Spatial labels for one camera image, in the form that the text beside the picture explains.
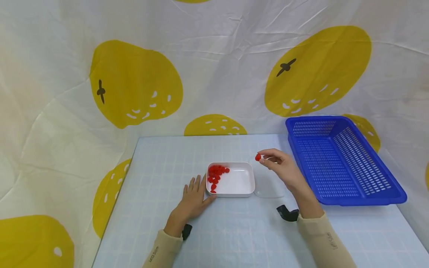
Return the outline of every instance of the hand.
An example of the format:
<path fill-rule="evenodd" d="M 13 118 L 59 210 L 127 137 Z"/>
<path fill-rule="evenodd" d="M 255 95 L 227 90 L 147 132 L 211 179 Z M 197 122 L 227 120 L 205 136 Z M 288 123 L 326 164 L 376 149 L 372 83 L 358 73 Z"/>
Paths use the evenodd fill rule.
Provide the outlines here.
<path fill-rule="evenodd" d="M 201 181 L 201 176 L 198 175 L 196 180 L 192 178 L 189 186 L 185 185 L 183 188 L 182 200 L 175 211 L 186 220 L 198 217 L 216 199 L 216 195 L 212 195 L 204 200 L 205 178 L 206 175 Z"/>
<path fill-rule="evenodd" d="M 259 162 L 274 171 L 288 189 L 307 185 L 304 176 L 290 155 L 277 149 L 262 150 L 258 154 L 263 155 Z"/>
<path fill-rule="evenodd" d="M 305 219 L 320 218 L 324 211 L 290 155 L 277 149 L 259 151 L 261 164 L 274 171 L 295 197 L 299 213 Z"/>
<path fill-rule="evenodd" d="M 216 195 L 211 195 L 204 200 L 205 191 L 205 178 L 201 181 L 201 176 L 198 175 L 192 178 L 189 186 L 185 185 L 183 188 L 182 200 L 177 207 L 171 212 L 170 217 L 165 225 L 164 232 L 170 236 L 180 237 L 185 224 L 201 213 L 210 205 L 215 199 Z"/>

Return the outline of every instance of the finger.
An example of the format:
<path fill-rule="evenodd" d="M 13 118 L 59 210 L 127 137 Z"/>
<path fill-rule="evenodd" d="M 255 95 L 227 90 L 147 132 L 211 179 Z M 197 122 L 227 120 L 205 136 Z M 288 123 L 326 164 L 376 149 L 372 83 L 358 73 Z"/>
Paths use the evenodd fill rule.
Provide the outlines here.
<path fill-rule="evenodd" d="M 201 175 L 196 177 L 195 185 L 193 186 L 193 191 L 198 192 L 199 184 L 201 183 Z"/>
<path fill-rule="evenodd" d="M 194 182 L 195 182 L 195 178 L 192 177 L 192 179 L 189 182 L 188 192 L 192 191 Z"/>
<path fill-rule="evenodd" d="M 262 150 L 262 151 L 259 151 L 258 154 L 275 156 L 275 157 L 279 158 L 281 161 L 286 161 L 289 157 L 289 155 L 287 155 L 284 152 L 277 150 L 277 149 Z"/>
<path fill-rule="evenodd" d="M 206 179 L 207 179 L 207 174 L 204 174 L 204 177 L 202 178 L 201 184 L 198 189 L 198 191 L 202 192 L 202 194 L 204 194 L 204 191 L 205 191 Z"/>
<path fill-rule="evenodd" d="M 280 165 L 274 163 L 273 161 L 269 161 L 267 159 L 261 159 L 259 160 L 259 163 L 263 164 L 264 166 L 266 166 L 268 169 L 274 171 L 275 173 L 277 173 L 279 171 Z"/>
<path fill-rule="evenodd" d="M 185 184 L 185 187 L 183 187 L 183 196 L 182 198 L 187 194 L 187 184 Z"/>
<path fill-rule="evenodd" d="M 213 203 L 213 201 L 217 198 L 217 195 L 211 195 L 209 197 L 206 198 L 206 200 L 204 200 L 202 202 L 202 208 L 206 209 L 211 203 Z"/>
<path fill-rule="evenodd" d="M 270 160 L 271 162 L 278 163 L 278 164 L 281 164 L 282 162 L 278 157 L 270 157 L 267 160 Z"/>

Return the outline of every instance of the black stem print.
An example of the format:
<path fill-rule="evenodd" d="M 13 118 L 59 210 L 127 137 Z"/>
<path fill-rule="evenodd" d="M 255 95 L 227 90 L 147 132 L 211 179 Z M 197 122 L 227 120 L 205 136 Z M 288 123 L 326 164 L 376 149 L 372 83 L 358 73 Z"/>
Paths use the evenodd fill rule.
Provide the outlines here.
<path fill-rule="evenodd" d="M 296 61 L 296 58 L 295 59 L 293 59 L 293 60 L 291 60 L 290 62 L 288 62 L 288 63 L 282 63 L 282 64 L 280 64 L 280 67 L 281 67 L 281 70 L 278 72 L 278 74 L 276 75 L 276 77 L 277 76 L 279 76 L 279 75 L 281 75 L 284 71 L 289 71 L 290 70 L 290 66 L 294 63 Z"/>
<path fill-rule="evenodd" d="M 104 88 L 101 87 L 101 79 L 98 80 L 98 90 L 97 90 L 97 95 L 99 95 L 101 97 L 101 101 L 104 104 L 104 96 L 103 94 L 106 93 L 106 90 Z"/>

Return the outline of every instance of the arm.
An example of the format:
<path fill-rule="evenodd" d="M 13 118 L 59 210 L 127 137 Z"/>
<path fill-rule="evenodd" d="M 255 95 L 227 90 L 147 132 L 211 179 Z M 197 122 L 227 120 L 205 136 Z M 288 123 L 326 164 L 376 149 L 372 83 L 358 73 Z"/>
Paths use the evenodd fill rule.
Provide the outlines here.
<path fill-rule="evenodd" d="M 182 230 L 188 220 L 198 217 L 215 199 L 212 195 L 204 200 L 205 178 L 201 181 L 198 175 L 192 178 L 189 186 L 185 185 L 183 197 L 177 207 L 171 212 L 164 230 L 158 232 L 152 250 L 143 268 L 171 268 L 179 253 L 183 238 Z"/>
<path fill-rule="evenodd" d="M 277 149 L 262 150 L 258 153 L 264 155 L 260 163 L 274 171 L 295 197 L 300 212 L 298 231 L 310 249 L 316 266 L 356 267 L 292 158 Z"/>

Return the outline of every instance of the black clip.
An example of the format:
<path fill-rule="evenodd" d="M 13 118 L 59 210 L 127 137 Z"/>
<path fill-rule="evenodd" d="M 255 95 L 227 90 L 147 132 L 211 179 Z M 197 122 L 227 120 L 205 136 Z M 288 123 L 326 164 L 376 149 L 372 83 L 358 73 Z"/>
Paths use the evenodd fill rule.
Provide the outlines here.
<path fill-rule="evenodd" d="M 185 227 L 183 227 L 183 231 L 182 231 L 183 241 L 185 241 L 188 238 L 191 230 L 192 230 L 192 225 L 185 224 Z"/>
<path fill-rule="evenodd" d="M 286 221 L 294 222 L 298 220 L 299 209 L 289 211 L 285 205 L 281 205 L 277 208 L 277 211 L 280 217 Z"/>

